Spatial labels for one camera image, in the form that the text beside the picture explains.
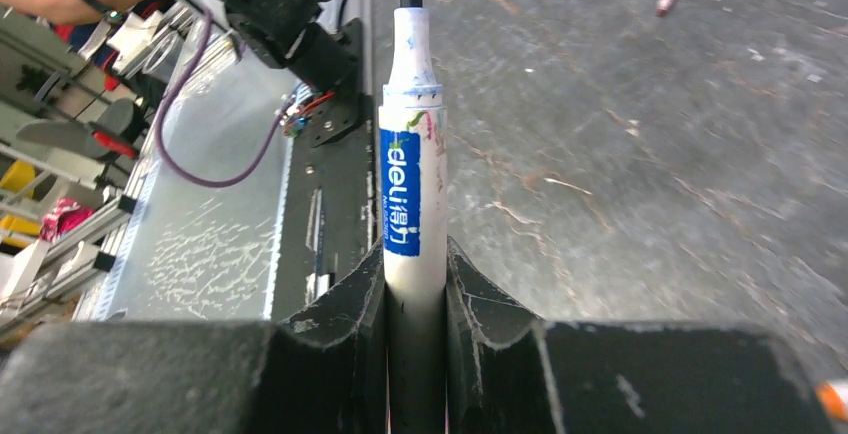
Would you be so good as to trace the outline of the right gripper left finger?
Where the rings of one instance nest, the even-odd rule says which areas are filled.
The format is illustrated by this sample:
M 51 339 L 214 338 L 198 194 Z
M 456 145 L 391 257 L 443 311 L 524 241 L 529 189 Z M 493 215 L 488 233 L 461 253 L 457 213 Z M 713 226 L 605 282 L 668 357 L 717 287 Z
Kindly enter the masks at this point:
M 5 433 L 382 433 L 382 248 L 288 319 L 34 331 L 1 371 Z

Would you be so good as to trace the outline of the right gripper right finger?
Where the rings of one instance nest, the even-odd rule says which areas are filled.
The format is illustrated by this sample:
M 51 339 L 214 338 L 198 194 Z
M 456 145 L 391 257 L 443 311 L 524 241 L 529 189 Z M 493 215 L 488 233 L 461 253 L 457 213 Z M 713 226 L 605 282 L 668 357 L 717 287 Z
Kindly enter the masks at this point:
M 795 351 L 752 324 L 553 321 L 455 241 L 446 284 L 453 433 L 830 433 Z

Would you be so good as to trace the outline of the white pen blue ends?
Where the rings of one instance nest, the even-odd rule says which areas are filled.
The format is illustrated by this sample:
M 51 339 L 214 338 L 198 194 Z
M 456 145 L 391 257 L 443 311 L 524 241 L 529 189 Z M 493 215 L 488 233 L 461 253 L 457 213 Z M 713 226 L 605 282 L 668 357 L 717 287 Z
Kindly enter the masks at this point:
M 423 0 L 399 0 L 378 109 L 386 280 L 406 308 L 439 301 L 446 267 L 446 112 Z

